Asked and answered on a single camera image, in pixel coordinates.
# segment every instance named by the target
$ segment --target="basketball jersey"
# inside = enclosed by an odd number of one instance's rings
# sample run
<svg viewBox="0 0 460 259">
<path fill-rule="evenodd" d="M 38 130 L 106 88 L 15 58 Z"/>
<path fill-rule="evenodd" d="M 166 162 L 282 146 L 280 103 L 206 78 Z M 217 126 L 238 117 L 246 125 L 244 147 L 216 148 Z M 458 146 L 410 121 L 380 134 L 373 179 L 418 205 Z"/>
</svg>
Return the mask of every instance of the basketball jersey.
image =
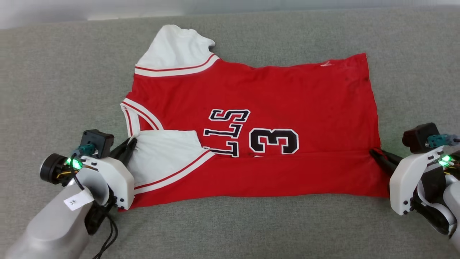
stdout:
<svg viewBox="0 0 460 259">
<path fill-rule="evenodd" d="M 364 53 L 253 68 L 220 59 L 214 44 L 193 29 L 160 29 L 121 104 L 129 135 L 194 130 L 202 147 L 233 158 L 380 146 Z"/>
<path fill-rule="evenodd" d="M 133 137 L 129 209 L 213 196 L 389 195 L 389 177 L 367 150 L 231 159 L 202 148 L 195 131 L 146 130 Z"/>
</svg>

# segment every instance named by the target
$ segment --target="label tag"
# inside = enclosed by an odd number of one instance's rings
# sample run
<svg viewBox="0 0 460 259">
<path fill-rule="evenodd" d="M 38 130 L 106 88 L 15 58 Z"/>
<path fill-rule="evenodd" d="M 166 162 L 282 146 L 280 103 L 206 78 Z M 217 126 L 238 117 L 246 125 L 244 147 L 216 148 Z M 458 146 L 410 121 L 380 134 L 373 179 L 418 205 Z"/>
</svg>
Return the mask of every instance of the label tag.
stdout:
<svg viewBox="0 0 460 259">
<path fill-rule="evenodd" d="M 75 194 L 74 196 L 65 199 L 64 203 L 69 207 L 71 211 L 74 211 L 85 204 L 88 204 L 94 200 L 93 196 L 87 191 L 86 189 L 82 190 L 81 192 Z"/>
</svg>

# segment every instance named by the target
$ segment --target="green led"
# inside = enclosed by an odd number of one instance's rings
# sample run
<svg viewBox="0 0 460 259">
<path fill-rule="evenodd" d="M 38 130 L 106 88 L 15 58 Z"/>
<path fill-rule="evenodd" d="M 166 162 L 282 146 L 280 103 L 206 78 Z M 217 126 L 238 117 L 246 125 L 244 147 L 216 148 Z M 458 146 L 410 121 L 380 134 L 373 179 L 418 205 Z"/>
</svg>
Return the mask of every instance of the green led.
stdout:
<svg viewBox="0 0 460 259">
<path fill-rule="evenodd" d="M 67 159 L 66 163 L 68 165 L 70 164 L 70 158 Z M 72 162 L 72 165 L 74 166 L 75 170 L 80 170 L 83 167 L 83 164 L 76 159 L 74 159 L 74 161 Z"/>
<path fill-rule="evenodd" d="M 447 161 L 450 161 L 452 158 L 450 156 L 445 156 L 441 159 L 447 162 Z"/>
</svg>

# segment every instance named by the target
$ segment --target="gray fabric surface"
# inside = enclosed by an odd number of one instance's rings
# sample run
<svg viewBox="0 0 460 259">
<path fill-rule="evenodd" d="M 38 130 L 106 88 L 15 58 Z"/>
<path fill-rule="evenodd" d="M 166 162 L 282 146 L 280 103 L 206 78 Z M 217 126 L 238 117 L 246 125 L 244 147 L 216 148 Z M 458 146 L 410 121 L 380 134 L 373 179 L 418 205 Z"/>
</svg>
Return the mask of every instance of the gray fabric surface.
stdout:
<svg viewBox="0 0 460 259">
<path fill-rule="evenodd" d="M 1 31 L 1 252 L 61 190 L 38 177 L 46 156 L 68 154 L 86 129 L 124 140 L 119 103 L 134 64 L 162 25 L 196 29 L 216 41 L 219 57 L 252 66 L 366 52 L 383 148 L 408 155 L 404 130 L 430 121 L 443 132 L 460 129 L 454 118 L 460 111 L 459 13 L 442 7 L 274 12 Z M 459 256 L 417 213 L 398 216 L 388 200 L 368 197 L 218 197 L 115 213 L 115 219 L 120 236 L 106 254 L 114 259 Z M 91 258 L 108 233 L 104 222 L 82 258 Z"/>
</svg>

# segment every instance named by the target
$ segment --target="black number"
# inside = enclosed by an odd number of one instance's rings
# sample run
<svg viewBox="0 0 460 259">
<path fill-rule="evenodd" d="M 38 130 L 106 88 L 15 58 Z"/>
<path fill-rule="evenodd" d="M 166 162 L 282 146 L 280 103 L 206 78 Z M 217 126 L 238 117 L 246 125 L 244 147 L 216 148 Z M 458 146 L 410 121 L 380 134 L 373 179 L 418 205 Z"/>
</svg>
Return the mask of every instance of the black number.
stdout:
<svg viewBox="0 0 460 259">
<path fill-rule="evenodd" d="M 236 141 L 227 141 L 227 146 L 230 147 L 230 150 L 226 149 L 216 149 L 216 148 L 209 148 L 209 147 L 203 147 L 209 149 L 211 152 L 217 153 L 217 154 L 222 154 L 222 155 L 230 155 L 232 157 L 238 157 L 238 142 Z"/>
<path fill-rule="evenodd" d="M 257 153 L 265 152 L 265 143 L 260 138 L 267 139 L 267 145 L 279 146 L 279 140 L 285 139 L 281 154 L 293 154 L 299 149 L 299 135 L 292 129 L 260 129 L 254 128 L 249 133 L 249 146 Z"/>
<path fill-rule="evenodd" d="M 242 124 L 230 124 L 230 128 L 233 128 L 233 131 L 225 131 L 225 130 L 212 130 L 212 129 L 204 129 L 203 135 L 218 135 L 218 136 L 230 136 L 232 139 L 237 139 L 240 136 L 241 128 L 243 127 Z"/>
<path fill-rule="evenodd" d="M 231 119 L 233 114 L 239 115 L 233 119 L 233 122 L 246 122 L 249 114 L 251 112 L 249 110 L 227 110 L 225 113 L 223 110 L 213 109 L 211 111 L 211 115 L 209 115 L 210 120 L 218 120 L 218 121 L 228 121 Z"/>
</svg>

